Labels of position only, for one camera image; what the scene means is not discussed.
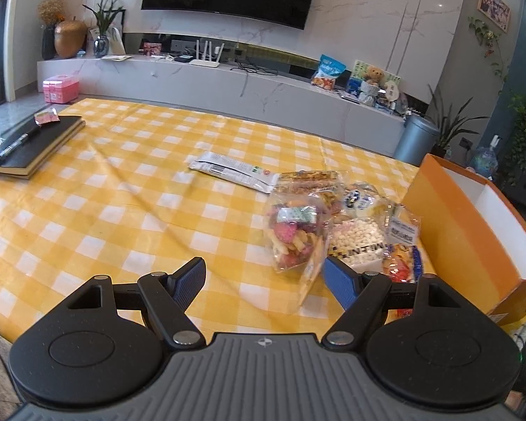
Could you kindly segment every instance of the white marble tv cabinet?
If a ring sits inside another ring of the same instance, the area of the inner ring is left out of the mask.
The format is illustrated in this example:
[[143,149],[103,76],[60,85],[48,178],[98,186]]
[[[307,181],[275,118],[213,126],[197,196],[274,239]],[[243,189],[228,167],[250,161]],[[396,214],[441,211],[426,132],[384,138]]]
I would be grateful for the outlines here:
[[247,74],[222,64],[206,68],[133,56],[125,61],[75,58],[38,62],[38,84],[57,74],[78,74],[80,92],[180,108],[292,128],[392,156],[403,120],[345,101],[304,81]]

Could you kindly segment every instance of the pink plastic box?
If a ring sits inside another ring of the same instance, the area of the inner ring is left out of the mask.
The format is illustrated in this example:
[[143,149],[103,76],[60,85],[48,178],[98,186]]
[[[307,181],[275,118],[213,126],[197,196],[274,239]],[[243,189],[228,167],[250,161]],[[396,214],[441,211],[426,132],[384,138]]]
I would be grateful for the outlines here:
[[43,81],[46,102],[65,104],[78,98],[80,83],[74,75],[55,75]]

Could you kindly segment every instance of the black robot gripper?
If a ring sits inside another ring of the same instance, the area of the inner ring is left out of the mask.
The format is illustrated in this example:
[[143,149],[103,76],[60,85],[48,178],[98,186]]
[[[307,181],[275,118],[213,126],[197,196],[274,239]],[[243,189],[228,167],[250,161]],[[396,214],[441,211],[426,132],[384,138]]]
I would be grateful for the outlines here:
[[[17,421],[514,420],[502,402],[515,343],[440,278],[392,283],[335,258],[345,313],[315,334],[216,333],[184,313],[205,283],[194,258],[172,275],[113,285],[97,275],[12,346]],[[139,310],[146,327],[117,310]],[[413,309],[385,325],[390,309]]]

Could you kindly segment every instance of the black notebook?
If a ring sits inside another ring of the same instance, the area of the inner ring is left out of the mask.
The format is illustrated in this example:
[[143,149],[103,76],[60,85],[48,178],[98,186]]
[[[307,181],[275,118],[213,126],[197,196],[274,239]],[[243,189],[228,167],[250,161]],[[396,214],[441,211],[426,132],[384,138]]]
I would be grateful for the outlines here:
[[25,133],[25,143],[0,159],[0,174],[29,178],[57,149],[71,139],[86,122],[79,116],[62,116],[60,122],[46,123],[40,129],[31,118],[0,144],[0,153]]

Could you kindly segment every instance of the framed picture on wall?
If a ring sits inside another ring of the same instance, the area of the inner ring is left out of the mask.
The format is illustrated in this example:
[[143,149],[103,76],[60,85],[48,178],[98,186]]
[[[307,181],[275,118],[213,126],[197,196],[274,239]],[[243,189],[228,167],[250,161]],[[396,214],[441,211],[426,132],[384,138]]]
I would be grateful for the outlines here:
[[511,23],[511,8],[503,0],[479,0],[477,9],[491,19],[505,33]]

